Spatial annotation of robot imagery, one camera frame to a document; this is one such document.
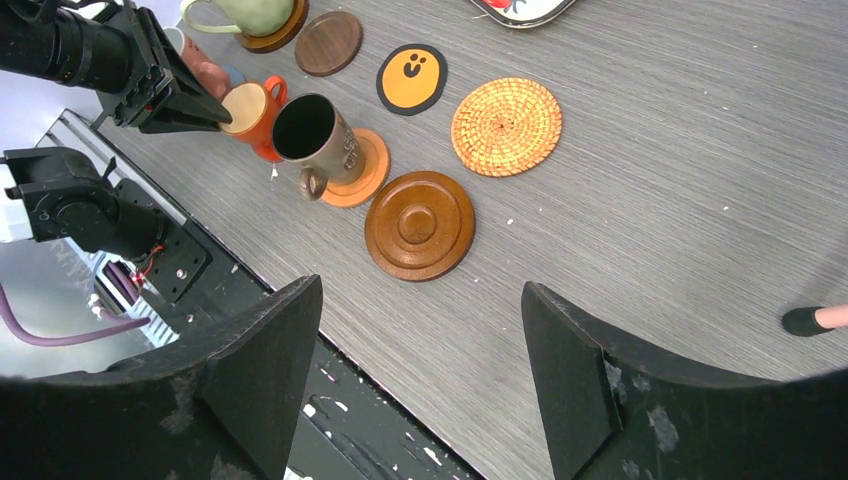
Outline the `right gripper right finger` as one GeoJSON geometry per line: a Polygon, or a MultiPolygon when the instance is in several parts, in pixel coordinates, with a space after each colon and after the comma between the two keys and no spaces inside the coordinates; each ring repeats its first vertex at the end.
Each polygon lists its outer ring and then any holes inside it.
{"type": "Polygon", "coordinates": [[[558,479],[843,479],[847,374],[710,366],[527,283],[522,320],[558,479]]]}

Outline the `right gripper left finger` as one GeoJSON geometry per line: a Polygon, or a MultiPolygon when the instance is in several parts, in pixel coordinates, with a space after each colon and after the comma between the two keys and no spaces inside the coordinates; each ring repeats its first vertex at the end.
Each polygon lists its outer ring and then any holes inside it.
{"type": "Polygon", "coordinates": [[[300,278],[99,373],[1,382],[5,479],[279,479],[323,305],[300,278]]]}

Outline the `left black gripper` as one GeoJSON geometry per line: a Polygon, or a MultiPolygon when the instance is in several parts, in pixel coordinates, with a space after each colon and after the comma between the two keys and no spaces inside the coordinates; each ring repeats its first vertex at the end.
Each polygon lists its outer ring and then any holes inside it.
{"type": "Polygon", "coordinates": [[[92,19],[72,1],[4,1],[1,68],[95,91],[103,113],[142,133],[218,131],[229,111],[182,63],[154,14],[108,1],[92,19]]]}

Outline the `small pink white cup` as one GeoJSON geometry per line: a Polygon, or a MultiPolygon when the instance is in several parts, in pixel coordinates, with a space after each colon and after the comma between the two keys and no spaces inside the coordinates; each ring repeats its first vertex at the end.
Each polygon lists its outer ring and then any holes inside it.
{"type": "Polygon", "coordinates": [[[231,88],[228,73],[214,63],[183,30],[165,27],[164,33],[198,82],[216,100],[221,100],[231,88]]]}

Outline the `blue round coaster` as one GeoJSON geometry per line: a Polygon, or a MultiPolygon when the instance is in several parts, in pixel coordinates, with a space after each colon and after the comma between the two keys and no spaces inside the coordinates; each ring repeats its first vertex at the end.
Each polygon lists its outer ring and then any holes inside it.
{"type": "Polygon", "coordinates": [[[221,69],[228,75],[228,82],[231,88],[246,82],[245,75],[236,67],[232,65],[222,65],[221,69]]]}

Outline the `small orange cup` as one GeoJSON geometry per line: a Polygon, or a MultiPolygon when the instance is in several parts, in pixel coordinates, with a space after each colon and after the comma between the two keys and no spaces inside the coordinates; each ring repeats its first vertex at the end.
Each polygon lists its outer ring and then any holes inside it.
{"type": "Polygon", "coordinates": [[[286,103],[287,82],[280,76],[270,76],[264,83],[246,82],[232,88],[221,102],[231,117],[220,122],[225,134],[249,145],[262,159],[271,163],[282,161],[272,146],[272,129],[279,111],[286,103]]]}

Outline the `light green cup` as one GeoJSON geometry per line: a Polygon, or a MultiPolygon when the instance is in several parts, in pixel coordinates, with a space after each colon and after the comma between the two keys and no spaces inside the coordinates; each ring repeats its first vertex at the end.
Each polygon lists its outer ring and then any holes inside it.
{"type": "Polygon", "coordinates": [[[293,0],[213,0],[230,21],[228,25],[203,25],[190,16],[192,7],[198,0],[186,0],[180,4],[183,21],[199,32],[209,34],[244,34],[253,37],[268,36],[291,18],[294,12],[293,0]]]}

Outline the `dark maroon cup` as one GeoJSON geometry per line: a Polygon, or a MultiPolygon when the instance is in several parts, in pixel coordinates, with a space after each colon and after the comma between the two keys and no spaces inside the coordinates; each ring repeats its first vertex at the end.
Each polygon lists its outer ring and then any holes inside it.
{"type": "Polygon", "coordinates": [[[320,199],[331,183],[358,181],[365,169],[353,130],[332,102],[317,93],[284,105],[272,126],[271,145],[300,169],[300,191],[309,201],[320,199]]]}

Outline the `brown ridged wooden coaster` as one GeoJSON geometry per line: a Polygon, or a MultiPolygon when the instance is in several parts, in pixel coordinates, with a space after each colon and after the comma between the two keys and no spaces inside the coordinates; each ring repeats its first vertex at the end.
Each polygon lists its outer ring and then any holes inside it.
{"type": "Polygon", "coordinates": [[[237,33],[234,34],[234,38],[241,47],[251,53],[271,53],[282,48],[296,37],[306,22],[308,12],[308,0],[295,0],[291,17],[274,33],[262,37],[237,33]]]}

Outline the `dark walnut round coaster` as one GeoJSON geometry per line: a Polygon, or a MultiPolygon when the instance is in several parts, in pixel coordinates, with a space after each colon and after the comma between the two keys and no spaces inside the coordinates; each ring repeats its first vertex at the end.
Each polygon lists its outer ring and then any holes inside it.
{"type": "Polygon", "coordinates": [[[364,32],[358,18],[344,11],[322,14],[305,26],[294,57],[305,73],[325,77],[348,66],[358,54],[364,32]]]}

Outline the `light orange round coaster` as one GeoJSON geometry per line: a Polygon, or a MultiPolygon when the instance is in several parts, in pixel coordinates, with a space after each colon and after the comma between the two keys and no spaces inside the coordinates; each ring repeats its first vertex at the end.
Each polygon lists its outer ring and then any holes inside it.
{"type": "Polygon", "coordinates": [[[383,139],[365,128],[355,128],[353,134],[364,169],[352,183],[328,183],[321,200],[334,207],[352,208],[366,203],[382,188],[390,172],[391,156],[383,139]]]}

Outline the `orange black smiley coaster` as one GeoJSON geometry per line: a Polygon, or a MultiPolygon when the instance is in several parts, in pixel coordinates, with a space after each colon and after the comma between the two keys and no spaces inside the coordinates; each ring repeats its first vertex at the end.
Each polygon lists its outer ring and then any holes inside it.
{"type": "Polygon", "coordinates": [[[376,92],[391,113],[414,116],[440,99],[448,78],[448,63],[435,47],[406,44],[394,49],[376,75],[376,92]]]}

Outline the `dark brown ridged coaster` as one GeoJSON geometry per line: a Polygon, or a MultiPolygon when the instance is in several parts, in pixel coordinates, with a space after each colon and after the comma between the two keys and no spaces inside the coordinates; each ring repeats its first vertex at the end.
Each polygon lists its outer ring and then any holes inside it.
{"type": "Polygon", "coordinates": [[[374,263],[409,282],[436,279],[456,267],[475,236],[472,200],[453,178],[435,171],[397,177],[374,198],[364,224],[374,263]]]}

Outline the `woven rattan coaster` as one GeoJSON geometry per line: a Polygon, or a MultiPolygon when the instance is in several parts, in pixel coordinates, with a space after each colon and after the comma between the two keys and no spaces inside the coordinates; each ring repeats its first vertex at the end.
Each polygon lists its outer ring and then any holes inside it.
{"type": "Polygon", "coordinates": [[[504,77],[461,101],[450,138],[467,169],[508,177],[543,162],[556,148],[563,124],[561,107],[546,87],[527,78],[504,77]]]}

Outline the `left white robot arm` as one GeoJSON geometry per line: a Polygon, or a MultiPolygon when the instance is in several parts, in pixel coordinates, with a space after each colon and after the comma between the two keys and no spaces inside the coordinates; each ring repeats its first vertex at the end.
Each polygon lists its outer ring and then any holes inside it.
{"type": "MultiPolygon", "coordinates": [[[[92,19],[73,1],[3,2],[1,67],[94,91],[104,116],[145,134],[213,132],[230,120],[154,13],[129,1],[107,2],[92,19]]],[[[88,252],[143,259],[168,234],[163,213],[122,198],[78,150],[7,150],[1,171],[4,207],[23,209],[32,240],[70,238],[88,252]]]]}

